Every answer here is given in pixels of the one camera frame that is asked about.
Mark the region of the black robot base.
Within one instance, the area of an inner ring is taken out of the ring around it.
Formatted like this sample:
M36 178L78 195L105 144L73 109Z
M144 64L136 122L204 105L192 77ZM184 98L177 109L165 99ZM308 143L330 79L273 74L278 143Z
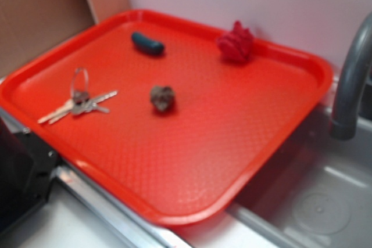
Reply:
M59 163L35 133L12 133L1 121L1 235L47 203Z

